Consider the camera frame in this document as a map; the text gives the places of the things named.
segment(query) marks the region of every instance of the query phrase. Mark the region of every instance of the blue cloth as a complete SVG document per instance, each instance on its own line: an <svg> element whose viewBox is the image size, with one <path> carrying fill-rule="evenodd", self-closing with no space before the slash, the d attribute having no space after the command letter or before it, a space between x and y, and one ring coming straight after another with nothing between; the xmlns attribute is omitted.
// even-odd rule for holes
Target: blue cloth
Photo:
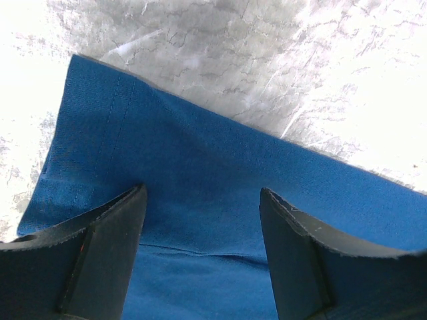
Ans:
<svg viewBox="0 0 427 320"><path fill-rule="evenodd" d="M276 319L262 187L357 237L427 248L427 197L74 56L19 233L137 183L147 185L148 206L125 320Z"/></svg>

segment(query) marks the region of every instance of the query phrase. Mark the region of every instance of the scratched surface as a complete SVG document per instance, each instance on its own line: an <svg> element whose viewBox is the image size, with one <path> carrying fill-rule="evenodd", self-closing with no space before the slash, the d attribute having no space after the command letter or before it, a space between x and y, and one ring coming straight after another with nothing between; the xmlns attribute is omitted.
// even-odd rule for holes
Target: scratched surface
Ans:
<svg viewBox="0 0 427 320"><path fill-rule="evenodd" d="M47 154L72 53L427 193L425 1L0 1L0 239Z"/></svg>

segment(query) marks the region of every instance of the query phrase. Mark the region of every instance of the gray surface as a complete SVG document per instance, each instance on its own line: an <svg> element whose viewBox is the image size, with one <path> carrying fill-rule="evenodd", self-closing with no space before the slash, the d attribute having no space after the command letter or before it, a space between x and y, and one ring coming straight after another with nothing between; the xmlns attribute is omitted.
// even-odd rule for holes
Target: gray surface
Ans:
<svg viewBox="0 0 427 320"><path fill-rule="evenodd" d="M14 238L82 53L427 193L425 1L0 1L0 238Z"/></svg>

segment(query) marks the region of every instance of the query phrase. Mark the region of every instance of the white surface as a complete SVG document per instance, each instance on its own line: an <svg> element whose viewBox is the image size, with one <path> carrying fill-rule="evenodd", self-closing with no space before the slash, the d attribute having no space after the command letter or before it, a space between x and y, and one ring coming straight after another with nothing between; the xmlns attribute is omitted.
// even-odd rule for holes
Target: white surface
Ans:
<svg viewBox="0 0 427 320"><path fill-rule="evenodd" d="M425 1L1 0L0 239L37 182L72 53L427 193Z"/></svg>

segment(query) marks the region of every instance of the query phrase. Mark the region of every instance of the folded cloth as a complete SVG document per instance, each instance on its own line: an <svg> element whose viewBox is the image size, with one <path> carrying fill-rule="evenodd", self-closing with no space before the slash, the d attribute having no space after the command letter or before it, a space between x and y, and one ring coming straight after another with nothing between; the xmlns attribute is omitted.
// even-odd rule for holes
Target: folded cloth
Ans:
<svg viewBox="0 0 427 320"><path fill-rule="evenodd" d="M139 183L148 204L125 320L277 319L262 187L361 239L427 248L427 197L74 56L19 233Z"/></svg>

